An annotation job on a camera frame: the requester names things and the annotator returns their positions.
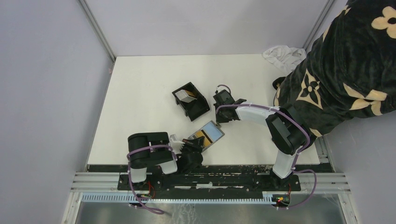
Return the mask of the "gold credit card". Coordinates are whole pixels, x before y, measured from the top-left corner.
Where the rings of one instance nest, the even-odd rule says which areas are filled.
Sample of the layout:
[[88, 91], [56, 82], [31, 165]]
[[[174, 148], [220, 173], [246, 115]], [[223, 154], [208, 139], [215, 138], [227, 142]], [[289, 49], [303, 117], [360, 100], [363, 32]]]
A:
[[210, 138], [209, 134], [205, 130], [200, 130], [197, 132], [198, 137], [204, 137], [204, 147], [209, 147], [213, 141]]

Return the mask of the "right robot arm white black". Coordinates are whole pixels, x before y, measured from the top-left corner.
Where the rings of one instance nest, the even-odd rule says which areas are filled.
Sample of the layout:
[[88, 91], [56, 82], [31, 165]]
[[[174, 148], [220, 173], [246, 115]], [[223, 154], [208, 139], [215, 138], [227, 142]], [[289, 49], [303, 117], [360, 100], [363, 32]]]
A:
[[245, 99], [234, 100], [227, 90], [215, 91], [213, 98], [217, 123], [240, 120], [268, 127], [271, 140], [278, 149], [269, 183], [275, 190], [284, 189], [295, 170], [298, 155], [312, 142], [306, 123], [293, 105], [263, 106]]

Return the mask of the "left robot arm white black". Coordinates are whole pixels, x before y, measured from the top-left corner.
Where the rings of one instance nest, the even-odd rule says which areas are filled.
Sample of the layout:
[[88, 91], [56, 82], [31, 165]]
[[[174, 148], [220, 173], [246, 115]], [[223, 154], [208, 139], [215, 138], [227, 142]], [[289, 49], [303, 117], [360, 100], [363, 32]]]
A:
[[187, 139], [167, 132], [136, 133], [128, 137], [129, 184], [137, 190], [147, 184], [147, 170], [160, 167], [165, 175], [184, 174], [202, 165], [205, 135]]

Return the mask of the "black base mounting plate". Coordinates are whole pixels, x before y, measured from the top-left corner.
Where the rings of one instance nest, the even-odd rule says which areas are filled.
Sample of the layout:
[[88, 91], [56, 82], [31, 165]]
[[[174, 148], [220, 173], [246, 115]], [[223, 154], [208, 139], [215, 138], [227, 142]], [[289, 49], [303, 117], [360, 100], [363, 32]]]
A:
[[213, 165], [165, 175], [156, 167], [133, 188], [138, 196], [153, 199], [261, 199], [264, 192], [303, 190], [301, 177], [293, 174], [281, 181], [270, 169], [267, 165]]

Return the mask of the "black plastic card box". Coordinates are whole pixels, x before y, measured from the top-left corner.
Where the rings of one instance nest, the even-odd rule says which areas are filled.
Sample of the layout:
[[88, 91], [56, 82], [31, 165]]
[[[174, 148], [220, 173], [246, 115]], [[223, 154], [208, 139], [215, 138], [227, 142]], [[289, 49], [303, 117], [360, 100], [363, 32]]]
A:
[[172, 92], [176, 104], [180, 105], [186, 117], [194, 121], [206, 112], [210, 111], [210, 106], [206, 98], [201, 94], [192, 82]]

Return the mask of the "aluminium frame rail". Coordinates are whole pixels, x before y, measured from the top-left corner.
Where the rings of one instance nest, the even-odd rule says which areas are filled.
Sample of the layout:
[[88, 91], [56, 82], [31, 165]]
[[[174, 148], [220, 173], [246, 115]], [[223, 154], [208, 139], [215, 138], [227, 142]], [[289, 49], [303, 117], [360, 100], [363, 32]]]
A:
[[[297, 165], [296, 175], [304, 180], [301, 193], [312, 189], [318, 194], [350, 192], [344, 174], [334, 173], [330, 162], [318, 165]], [[89, 165], [86, 172], [77, 172], [71, 189], [86, 192], [130, 190], [126, 165]]]

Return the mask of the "white crumpled cloth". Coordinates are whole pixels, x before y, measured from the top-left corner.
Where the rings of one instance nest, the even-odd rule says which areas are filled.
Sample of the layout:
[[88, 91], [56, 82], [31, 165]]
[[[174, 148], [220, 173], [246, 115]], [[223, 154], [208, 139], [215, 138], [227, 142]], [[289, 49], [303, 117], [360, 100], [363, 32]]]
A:
[[263, 58], [285, 75], [289, 75], [307, 57], [304, 49], [278, 45], [264, 51]]

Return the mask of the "black floral plush blanket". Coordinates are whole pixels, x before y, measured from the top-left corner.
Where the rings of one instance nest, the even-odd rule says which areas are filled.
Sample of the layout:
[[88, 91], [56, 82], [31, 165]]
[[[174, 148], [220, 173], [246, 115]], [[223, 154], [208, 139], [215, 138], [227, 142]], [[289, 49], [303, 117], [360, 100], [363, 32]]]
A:
[[394, 111], [395, 1], [348, 1], [306, 58], [273, 85], [273, 104], [293, 105], [314, 138], [344, 121]]

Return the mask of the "grey leather card holder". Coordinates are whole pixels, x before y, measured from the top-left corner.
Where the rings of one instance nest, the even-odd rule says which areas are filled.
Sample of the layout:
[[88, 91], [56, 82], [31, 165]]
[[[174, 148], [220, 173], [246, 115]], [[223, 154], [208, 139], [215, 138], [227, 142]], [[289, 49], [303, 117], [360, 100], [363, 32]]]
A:
[[[189, 140], [199, 138], [197, 136], [197, 132], [200, 130], [205, 130], [210, 138], [212, 139], [213, 143], [209, 146], [211, 147], [213, 144], [215, 144], [218, 140], [220, 140], [223, 136], [225, 136], [225, 133], [221, 130], [220, 126], [217, 125], [214, 121], [209, 121], [207, 124], [205, 124], [202, 128], [197, 130], [195, 133], [193, 133], [190, 137], [188, 137]], [[207, 150], [209, 147], [204, 147], [203, 146], [203, 151]]]

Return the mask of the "stack of credit cards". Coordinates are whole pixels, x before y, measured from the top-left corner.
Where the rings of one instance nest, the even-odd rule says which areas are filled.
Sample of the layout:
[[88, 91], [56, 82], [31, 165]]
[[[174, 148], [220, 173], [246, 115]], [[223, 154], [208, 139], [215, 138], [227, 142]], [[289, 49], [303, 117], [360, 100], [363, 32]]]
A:
[[179, 90], [175, 93], [177, 99], [182, 102], [189, 103], [196, 100], [196, 96], [188, 90]]

